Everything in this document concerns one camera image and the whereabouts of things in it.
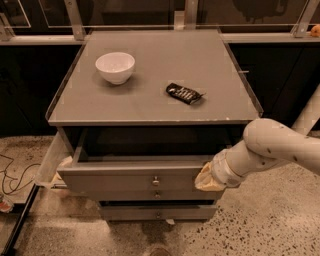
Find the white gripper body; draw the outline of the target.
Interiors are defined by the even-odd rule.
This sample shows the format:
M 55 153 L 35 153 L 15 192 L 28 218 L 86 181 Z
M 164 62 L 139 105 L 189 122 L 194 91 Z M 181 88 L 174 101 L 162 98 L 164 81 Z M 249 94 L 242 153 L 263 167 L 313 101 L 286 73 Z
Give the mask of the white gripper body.
M 211 161 L 211 174 L 214 179 L 224 187 L 237 187 L 245 178 L 236 174 L 228 165 L 226 155 L 228 150 L 224 149 L 213 157 Z

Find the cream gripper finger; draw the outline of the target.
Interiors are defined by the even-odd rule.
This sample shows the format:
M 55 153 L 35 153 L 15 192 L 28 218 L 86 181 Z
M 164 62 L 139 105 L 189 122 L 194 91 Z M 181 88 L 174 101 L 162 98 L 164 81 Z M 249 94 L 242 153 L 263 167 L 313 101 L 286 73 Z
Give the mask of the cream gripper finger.
M 225 186 L 219 183 L 212 175 L 210 162 L 207 162 L 201 169 L 194 181 L 194 184 L 196 189 L 207 192 L 218 192 L 225 189 Z

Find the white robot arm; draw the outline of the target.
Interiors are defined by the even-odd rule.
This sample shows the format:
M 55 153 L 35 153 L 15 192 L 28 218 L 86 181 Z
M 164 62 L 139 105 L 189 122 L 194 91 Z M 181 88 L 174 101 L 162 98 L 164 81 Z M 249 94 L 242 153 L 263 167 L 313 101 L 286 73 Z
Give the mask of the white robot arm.
M 273 119 L 251 121 L 243 139 L 224 149 L 208 162 L 195 179 L 201 191 L 222 191 L 236 187 L 256 172 L 293 162 L 320 174 L 320 139 L 308 133 L 320 117 L 320 85 L 317 87 L 292 128 Z

